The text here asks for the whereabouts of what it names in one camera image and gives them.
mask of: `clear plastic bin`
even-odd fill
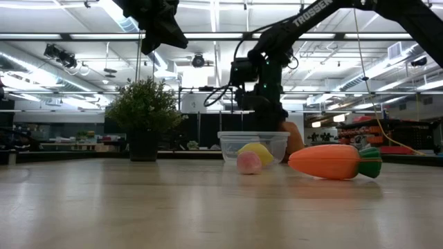
[[[264,145],[274,157],[272,164],[280,163],[285,155],[289,132],[220,131],[221,151],[227,163],[237,162],[237,152],[250,142]]]

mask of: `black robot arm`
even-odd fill
[[[276,130],[287,112],[280,103],[282,68],[292,58],[292,46],[299,37],[340,8],[373,10],[396,21],[443,67],[443,21],[421,0],[317,0],[298,15],[264,31],[247,58],[231,64],[230,84],[239,87],[235,99],[243,110],[254,110],[254,129]],[[245,92],[245,82],[256,82]]]

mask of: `plant pot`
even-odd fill
[[[160,134],[155,131],[130,131],[127,133],[129,141],[129,157],[133,162],[155,162]]]

